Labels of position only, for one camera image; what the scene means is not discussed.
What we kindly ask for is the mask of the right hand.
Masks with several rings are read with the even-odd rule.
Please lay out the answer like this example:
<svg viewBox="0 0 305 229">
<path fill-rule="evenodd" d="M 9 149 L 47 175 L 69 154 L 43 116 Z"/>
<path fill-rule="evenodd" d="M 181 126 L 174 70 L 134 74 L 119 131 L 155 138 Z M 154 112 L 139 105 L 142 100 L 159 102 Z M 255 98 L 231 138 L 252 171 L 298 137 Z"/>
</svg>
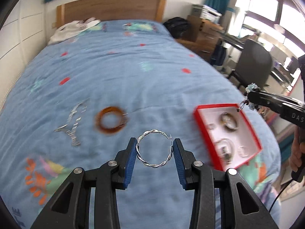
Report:
<svg viewBox="0 0 305 229">
<path fill-rule="evenodd" d="M 304 142 L 299 143 L 298 129 L 294 133 L 294 140 L 291 147 L 291 155 L 289 157 L 289 164 L 292 171 L 297 172 L 302 165 L 301 156 L 304 154 Z"/>
</svg>

